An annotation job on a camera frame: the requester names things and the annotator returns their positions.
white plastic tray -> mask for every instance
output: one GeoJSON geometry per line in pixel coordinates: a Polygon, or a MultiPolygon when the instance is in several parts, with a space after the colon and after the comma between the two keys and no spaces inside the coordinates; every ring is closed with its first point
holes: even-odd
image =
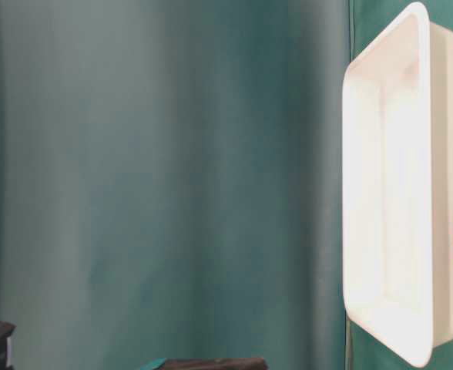
{"type": "Polygon", "coordinates": [[[453,32],[410,4],[343,84],[349,318],[413,366],[453,339],[453,32]]]}

fabric background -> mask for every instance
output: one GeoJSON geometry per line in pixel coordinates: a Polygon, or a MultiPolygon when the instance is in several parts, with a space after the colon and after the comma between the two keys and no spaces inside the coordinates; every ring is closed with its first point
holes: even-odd
{"type": "Polygon", "coordinates": [[[0,0],[16,370],[343,368],[348,37],[341,0],[0,0]]]}
{"type": "MultiPolygon", "coordinates": [[[[351,0],[352,55],[358,53],[409,4],[405,0],[351,0]]],[[[424,0],[431,21],[453,30],[453,2],[424,0]]],[[[412,368],[357,325],[351,325],[353,369],[412,368]]],[[[453,341],[437,347],[426,369],[453,370],[453,341]]]]}

blue object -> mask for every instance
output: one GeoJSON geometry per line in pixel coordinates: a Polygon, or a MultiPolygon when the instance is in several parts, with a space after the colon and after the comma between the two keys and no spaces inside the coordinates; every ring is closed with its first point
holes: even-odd
{"type": "Polygon", "coordinates": [[[159,368],[161,365],[163,365],[166,360],[167,358],[158,358],[156,360],[152,360],[146,365],[140,367],[138,370],[155,370],[156,368],[159,368]]]}

green curtain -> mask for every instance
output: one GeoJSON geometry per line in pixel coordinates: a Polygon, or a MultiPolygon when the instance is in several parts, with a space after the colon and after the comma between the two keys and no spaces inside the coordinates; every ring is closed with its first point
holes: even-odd
{"type": "Polygon", "coordinates": [[[17,370],[344,367],[341,0],[0,0],[17,370]]]}
{"type": "MultiPolygon", "coordinates": [[[[351,0],[351,49],[356,56],[411,1],[351,0]]],[[[433,22],[453,30],[453,2],[423,0],[433,22]]],[[[412,368],[367,332],[351,326],[354,370],[412,368]]],[[[436,348],[426,369],[453,370],[453,341],[436,348]]]]}

curtain fold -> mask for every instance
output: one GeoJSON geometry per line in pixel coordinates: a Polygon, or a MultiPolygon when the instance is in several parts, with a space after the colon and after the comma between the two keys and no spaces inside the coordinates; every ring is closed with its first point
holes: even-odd
{"type": "Polygon", "coordinates": [[[338,0],[1,0],[16,369],[343,368],[348,37],[338,0]]]}

